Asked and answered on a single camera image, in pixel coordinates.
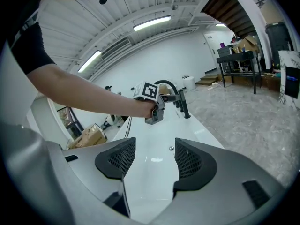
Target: cardboard box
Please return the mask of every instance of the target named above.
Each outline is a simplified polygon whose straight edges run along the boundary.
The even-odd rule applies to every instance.
[[[105,135],[100,127],[96,124],[84,129],[81,136],[69,145],[69,149],[83,148],[103,144],[106,142]]]
[[[239,48],[240,53],[242,52],[242,48],[245,46],[245,50],[256,51],[259,53],[259,48],[257,45],[257,41],[252,36],[247,36],[240,41],[239,44],[233,47],[235,53],[238,53],[237,48]]]

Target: door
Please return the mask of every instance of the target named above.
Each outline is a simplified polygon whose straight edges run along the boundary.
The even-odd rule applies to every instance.
[[[218,37],[214,33],[205,33],[205,40],[210,48],[212,57],[214,58],[215,65],[218,68],[217,58],[219,58],[218,49],[221,48]]]

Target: black mesh pad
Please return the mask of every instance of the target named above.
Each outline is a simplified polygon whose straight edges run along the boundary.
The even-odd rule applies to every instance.
[[[132,142],[119,151],[112,153],[108,159],[108,162],[122,170],[125,176],[134,159],[135,143]]]
[[[99,153],[95,165],[106,177],[120,179],[128,172],[135,159],[135,137]]]
[[[179,180],[174,183],[174,196],[177,191],[201,189],[217,173],[217,163],[212,155],[187,144],[180,138],[175,138],[175,161]]]
[[[178,165],[179,179],[192,176],[202,166],[200,157],[180,143],[175,147],[175,160]]]

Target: concrete floor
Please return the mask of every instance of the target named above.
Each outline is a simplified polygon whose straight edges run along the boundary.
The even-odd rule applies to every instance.
[[[190,112],[228,150],[241,153],[288,187],[300,167],[300,112],[278,102],[279,93],[226,84],[188,91]],[[105,130],[108,141],[119,128]]]

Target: white cube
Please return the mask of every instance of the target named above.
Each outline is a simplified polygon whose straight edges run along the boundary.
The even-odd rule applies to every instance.
[[[135,87],[133,98],[145,98],[152,101],[158,100],[159,88],[157,85],[149,82],[140,82]]]

